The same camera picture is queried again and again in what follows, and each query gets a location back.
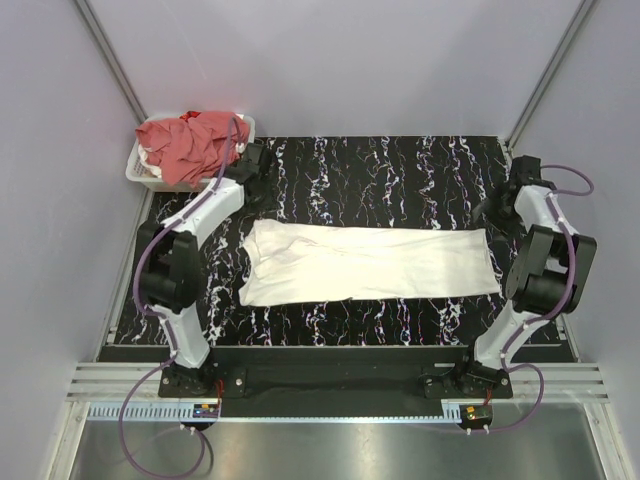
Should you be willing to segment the white t-shirt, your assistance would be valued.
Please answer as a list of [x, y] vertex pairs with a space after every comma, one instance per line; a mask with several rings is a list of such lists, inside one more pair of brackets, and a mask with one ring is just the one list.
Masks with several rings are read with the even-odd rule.
[[438, 299], [499, 292], [484, 230], [332, 227], [258, 220], [245, 238], [244, 306]]

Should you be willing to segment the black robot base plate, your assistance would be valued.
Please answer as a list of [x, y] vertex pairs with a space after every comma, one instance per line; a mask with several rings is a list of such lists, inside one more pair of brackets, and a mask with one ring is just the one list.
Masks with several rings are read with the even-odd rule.
[[500, 367], [473, 359], [469, 347], [215, 347], [196, 370], [163, 369], [165, 398], [226, 398], [295, 392], [390, 392], [429, 398], [508, 399], [512, 387]]

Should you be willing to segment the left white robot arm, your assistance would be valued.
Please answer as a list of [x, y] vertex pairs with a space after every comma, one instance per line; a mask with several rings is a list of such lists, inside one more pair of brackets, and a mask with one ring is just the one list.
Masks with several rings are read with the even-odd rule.
[[205, 365], [210, 346], [196, 308], [204, 289], [200, 248], [229, 216], [266, 197], [274, 159], [267, 146], [249, 144], [190, 203], [161, 222], [142, 223], [136, 232], [134, 303], [141, 314], [159, 319], [170, 357], [184, 368], [181, 384], [193, 395], [208, 394], [216, 382], [216, 372]]

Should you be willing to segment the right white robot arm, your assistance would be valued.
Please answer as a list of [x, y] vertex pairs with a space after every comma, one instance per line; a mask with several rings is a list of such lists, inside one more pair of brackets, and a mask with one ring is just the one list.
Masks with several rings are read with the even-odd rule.
[[545, 168], [536, 157], [514, 158], [507, 180], [472, 211], [473, 221], [484, 217], [505, 234], [523, 226], [527, 234], [507, 276], [504, 308], [455, 367], [463, 395], [507, 384], [515, 353], [538, 329], [573, 312], [584, 291], [597, 242], [571, 226], [558, 197], [576, 193], [545, 180]]

